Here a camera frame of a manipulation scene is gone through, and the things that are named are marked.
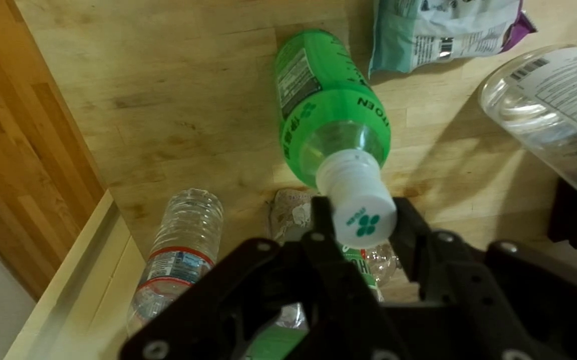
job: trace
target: green plastic bottle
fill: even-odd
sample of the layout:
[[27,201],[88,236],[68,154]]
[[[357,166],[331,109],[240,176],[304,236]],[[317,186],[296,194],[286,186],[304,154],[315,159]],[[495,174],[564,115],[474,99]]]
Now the green plastic bottle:
[[380,180],[391,128],[380,100],[329,32],[290,38],[275,60],[280,147],[290,170],[332,201],[336,240],[383,244],[395,205]]

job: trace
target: bottle cap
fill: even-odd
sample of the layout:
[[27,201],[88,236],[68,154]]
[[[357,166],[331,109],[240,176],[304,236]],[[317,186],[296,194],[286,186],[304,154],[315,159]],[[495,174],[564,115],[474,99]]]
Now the bottle cap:
[[395,229],[395,203],[380,166],[363,150],[341,150],[317,170],[317,189],[332,203],[336,240],[349,249],[384,244]]

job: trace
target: plastic bag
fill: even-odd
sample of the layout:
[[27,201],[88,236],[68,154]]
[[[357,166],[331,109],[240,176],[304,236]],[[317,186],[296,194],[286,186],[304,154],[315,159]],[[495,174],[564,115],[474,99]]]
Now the plastic bag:
[[521,0],[376,0],[369,76],[495,56],[531,32]]

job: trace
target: white bottle cap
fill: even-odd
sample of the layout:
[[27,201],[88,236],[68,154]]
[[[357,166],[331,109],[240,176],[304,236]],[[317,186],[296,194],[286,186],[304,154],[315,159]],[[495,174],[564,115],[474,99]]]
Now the white bottle cap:
[[317,170],[317,189],[332,203],[336,240],[349,249],[384,244],[395,229],[395,203],[380,166],[363,150],[341,150]]

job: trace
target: wooden surface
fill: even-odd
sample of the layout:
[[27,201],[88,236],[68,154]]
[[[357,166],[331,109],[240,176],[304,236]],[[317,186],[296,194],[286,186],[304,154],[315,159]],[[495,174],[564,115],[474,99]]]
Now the wooden surface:
[[0,259],[40,297],[103,189],[13,3],[0,0]]
[[116,358],[143,256],[107,194],[7,360]]
[[[360,69],[370,51],[369,0],[16,3],[143,251],[164,201],[189,186],[224,203],[223,255],[264,235],[264,203],[299,184],[276,143],[271,65],[283,38],[326,28]],[[577,3],[531,0],[528,11],[542,32],[510,55],[375,84],[392,125],[388,189],[476,246],[543,243],[556,189],[473,96],[504,60],[577,44]]]

